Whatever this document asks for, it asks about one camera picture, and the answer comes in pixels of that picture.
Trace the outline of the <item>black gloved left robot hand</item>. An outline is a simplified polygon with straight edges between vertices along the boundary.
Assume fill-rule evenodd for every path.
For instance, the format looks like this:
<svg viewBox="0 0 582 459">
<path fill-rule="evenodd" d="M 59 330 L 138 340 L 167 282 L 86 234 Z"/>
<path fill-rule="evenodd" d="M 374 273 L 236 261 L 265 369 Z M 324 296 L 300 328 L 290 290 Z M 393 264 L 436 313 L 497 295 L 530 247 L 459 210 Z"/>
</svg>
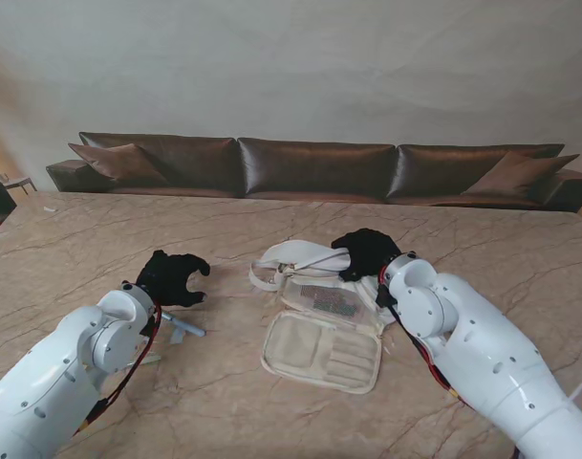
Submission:
<svg viewBox="0 0 582 459">
<path fill-rule="evenodd" d="M 210 266 L 194 254 L 167 254 L 156 250 L 140 271 L 135 284 L 143 289 L 154 303 L 160 306 L 189 308 L 205 301 L 204 292 L 189 292 L 189 276 L 199 272 L 210 275 Z"/>
</svg>

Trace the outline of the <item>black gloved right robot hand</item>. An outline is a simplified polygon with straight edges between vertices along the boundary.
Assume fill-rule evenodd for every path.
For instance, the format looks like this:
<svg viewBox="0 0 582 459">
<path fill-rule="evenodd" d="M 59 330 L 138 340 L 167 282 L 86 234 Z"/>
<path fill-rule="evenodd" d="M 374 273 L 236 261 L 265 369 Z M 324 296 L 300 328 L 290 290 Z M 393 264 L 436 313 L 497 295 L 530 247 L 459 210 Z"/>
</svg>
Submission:
<svg viewBox="0 0 582 459">
<path fill-rule="evenodd" d="M 401 250 L 389 235 L 366 228 L 335 239 L 331 248 L 348 251 L 350 265 L 339 273 L 345 282 L 355 282 L 365 276 L 379 276 L 383 268 L 401 256 Z"/>
</svg>

